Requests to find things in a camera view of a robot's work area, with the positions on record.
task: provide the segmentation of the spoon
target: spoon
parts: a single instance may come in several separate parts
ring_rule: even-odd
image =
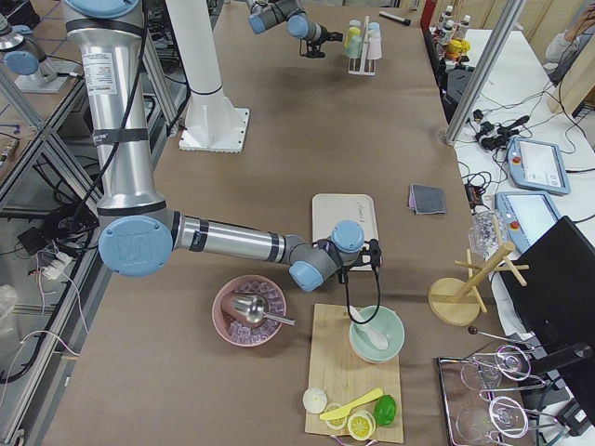
[[[244,316],[250,323],[259,323],[266,318],[288,325],[296,324],[295,319],[268,312],[267,301],[262,295],[237,295],[233,298],[231,304],[233,305],[233,309]]]
[[[357,322],[365,321],[364,316],[362,316],[353,305],[350,305],[350,313],[353,319],[355,319]],[[389,347],[389,340],[387,337],[369,323],[356,323],[355,327],[367,334],[368,339],[370,339],[370,342],[374,348],[377,348],[378,350],[386,350]]]

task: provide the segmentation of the white table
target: white table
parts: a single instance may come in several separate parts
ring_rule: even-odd
[[[470,65],[475,66],[477,64],[490,33],[489,30],[469,30],[467,37],[471,43]],[[501,105],[517,104],[525,98],[541,92],[546,85],[549,86],[547,91],[553,92],[553,86],[549,84],[546,73],[522,33],[512,32],[473,110],[496,109],[500,107],[498,103]],[[548,97],[548,95],[542,95],[538,98],[529,99],[522,105],[513,108],[492,111],[486,119],[491,123],[504,124],[508,120],[511,123],[525,114],[530,114],[531,119],[527,123],[527,127],[533,132],[531,138],[553,142],[558,144],[562,151],[574,152],[562,155],[566,169],[582,170],[595,167],[595,153],[580,130],[575,127],[567,133],[575,144],[576,149],[574,149],[565,136],[565,132],[572,126],[572,123],[563,114],[551,118],[552,113],[547,105]],[[501,171],[492,160],[493,153],[486,151],[478,143],[474,142],[474,135],[475,132],[469,126],[466,126],[459,135],[455,145],[458,160],[466,164],[471,173],[488,171],[492,174],[493,179],[498,181]],[[529,136],[529,133],[522,132],[522,135]],[[505,153],[501,152],[498,159],[503,160],[504,156]],[[460,166],[460,170],[461,175],[468,173],[467,167],[463,165]],[[561,214],[569,216],[572,220],[595,214],[595,194],[592,192],[595,188],[595,172],[569,175],[569,179],[572,190],[570,194],[562,197],[552,195],[553,201]],[[500,185],[492,184],[483,197],[484,202],[494,208],[494,193],[505,190],[520,189],[516,188],[510,179]],[[589,241],[595,244],[595,218],[580,223],[578,227]],[[493,279],[492,289],[505,333],[525,332],[526,330],[518,320],[509,294],[498,274]],[[556,413],[562,406],[563,403],[552,404],[547,408],[546,412]],[[558,429],[550,431],[544,429],[544,434],[547,439],[552,439],[557,431]],[[561,446],[593,445],[595,444],[595,428],[591,426],[585,434],[578,438],[565,436],[557,444]]]

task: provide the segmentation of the yellow knife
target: yellow knife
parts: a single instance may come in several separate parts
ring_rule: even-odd
[[[338,409],[335,409],[334,411],[321,413],[320,419],[323,421],[326,421],[326,420],[337,420],[339,418],[345,418],[347,415],[350,414],[351,409],[353,409],[354,407],[361,406],[362,404],[366,404],[367,402],[377,400],[382,395],[384,395],[384,390],[382,390],[380,387],[377,387],[373,390],[370,390],[368,393],[361,396],[357,400],[349,402],[349,403],[339,407]]]

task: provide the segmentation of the mint green bowl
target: mint green bowl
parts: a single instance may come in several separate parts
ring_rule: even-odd
[[[360,309],[360,313],[365,319],[368,319],[375,310],[376,305],[373,305]],[[376,317],[370,321],[370,325],[378,329],[389,340],[389,347],[386,350],[374,348],[368,336],[355,325],[352,322],[350,326],[350,344],[355,354],[364,361],[380,364],[394,358],[401,351],[405,340],[405,330],[399,316],[390,308],[380,307]]]

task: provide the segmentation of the wooden cutting board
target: wooden cutting board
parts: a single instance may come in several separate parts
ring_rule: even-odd
[[[312,325],[310,375],[308,387],[326,392],[328,403],[347,404],[381,387],[397,403],[397,416],[388,426],[378,426],[372,439],[403,443],[403,407],[401,405],[401,378],[399,357],[382,364],[370,364],[360,359],[351,349],[350,319],[344,306],[316,304]],[[374,412],[376,402],[369,402],[355,410]],[[306,432],[321,435],[349,435],[347,427],[332,430],[317,414],[306,413]]]

